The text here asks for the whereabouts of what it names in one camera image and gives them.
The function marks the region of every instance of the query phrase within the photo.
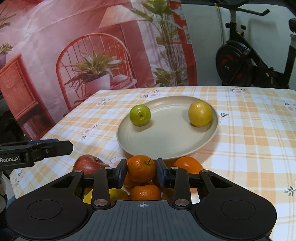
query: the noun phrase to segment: red chair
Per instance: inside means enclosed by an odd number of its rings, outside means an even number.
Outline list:
[[[56,64],[56,73],[65,102],[70,110],[91,96],[84,84],[77,82],[75,85],[67,82],[77,75],[73,64],[83,62],[82,53],[92,56],[92,53],[106,53],[125,60],[118,64],[118,69],[112,71],[114,76],[111,90],[136,88],[137,80],[134,78],[130,55],[124,43],[110,34],[93,33],[81,36],[72,41],[61,52]]]

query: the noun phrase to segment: lampshade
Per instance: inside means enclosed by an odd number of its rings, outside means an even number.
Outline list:
[[[99,28],[112,26],[134,20],[145,20],[143,17],[133,13],[122,5],[111,6],[107,8]]]

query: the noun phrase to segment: white wall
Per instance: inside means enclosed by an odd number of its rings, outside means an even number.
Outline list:
[[[217,50],[222,45],[217,9],[197,4],[183,4],[182,8],[197,62],[198,84],[221,85],[215,65]],[[296,17],[287,8],[276,5],[246,4],[242,8],[257,12],[268,8],[271,11],[263,17],[238,12],[237,30],[241,24],[247,26],[245,38],[263,61],[276,71],[284,72],[292,33],[288,21]],[[226,41],[229,39],[229,29],[225,27],[225,23],[230,21],[229,10],[221,8],[221,15]],[[290,88],[296,90],[296,68],[290,79]]]

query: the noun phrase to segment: screw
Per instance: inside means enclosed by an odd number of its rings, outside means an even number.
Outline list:
[[[98,207],[103,207],[103,206],[106,206],[107,204],[108,204],[108,201],[106,199],[94,200],[94,205],[96,205]]]
[[[177,199],[175,204],[179,207],[185,207],[189,204],[189,201],[187,199]]]

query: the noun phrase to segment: red apple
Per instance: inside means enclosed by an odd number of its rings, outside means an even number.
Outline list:
[[[96,170],[104,167],[110,166],[95,156],[82,155],[76,160],[72,170],[82,170],[84,174],[94,174]]]

